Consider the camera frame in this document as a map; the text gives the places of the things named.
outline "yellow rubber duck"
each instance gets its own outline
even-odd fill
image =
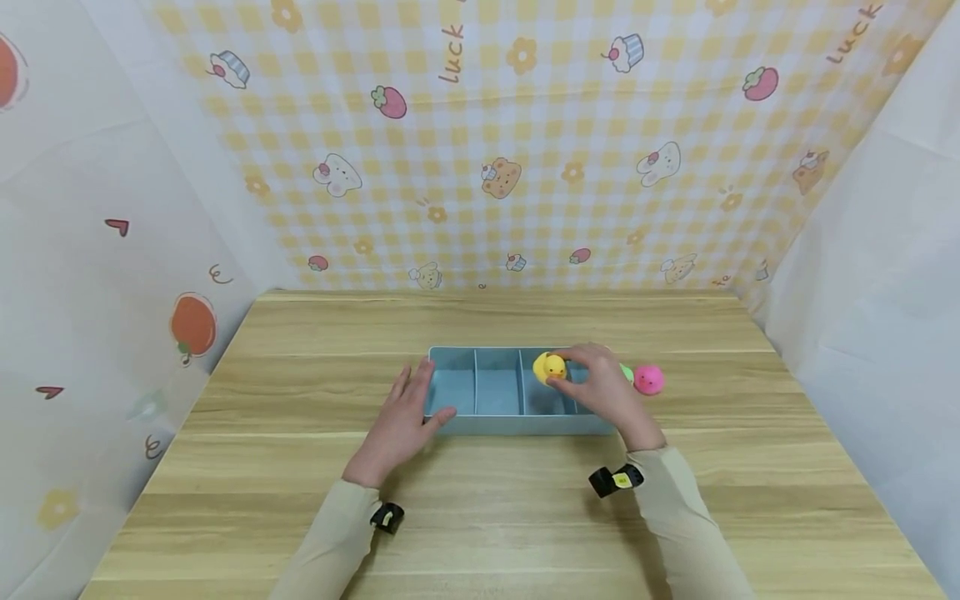
[[[533,372],[540,383],[547,385],[547,377],[566,379],[566,362],[556,354],[544,352],[534,361]]]

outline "light blue plastic tray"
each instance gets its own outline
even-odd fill
[[[441,429],[446,435],[609,434],[608,423],[534,376],[534,360],[551,349],[432,347],[436,369],[426,415],[456,407],[457,418]],[[567,363],[567,373],[575,383],[587,378],[587,370],[576,363]]]

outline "yellow tag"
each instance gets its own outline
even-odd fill
[[[630,477],[627,476],[627,473],[614,473],[613,482],[621,490],[627,490],[632,488],[633,484],[630,483]]]

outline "wrist strap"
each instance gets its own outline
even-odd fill
[[[630,490],[643,483],[643,474],[640,469],[626,464],[616,472],[611,473],[606,467],[600,467],[589,478],[593,490],[601,498],[605,498],[618,490]]]

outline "red heart print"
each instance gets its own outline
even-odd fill
[[[130,221],[124,221],[123,219],[106,219],[104,223],[107,224],[107,227],[120,231],[120,237],[127,237],[127,231],[130,229]]]
[[[46,394],[46,396],[43,397],[44,400],[52,400],[60,395],[60,392],[63,391],[63,388],[58,388],[57,386],[52,385],[43,385],[36,388],[36,390],[41,394]]]

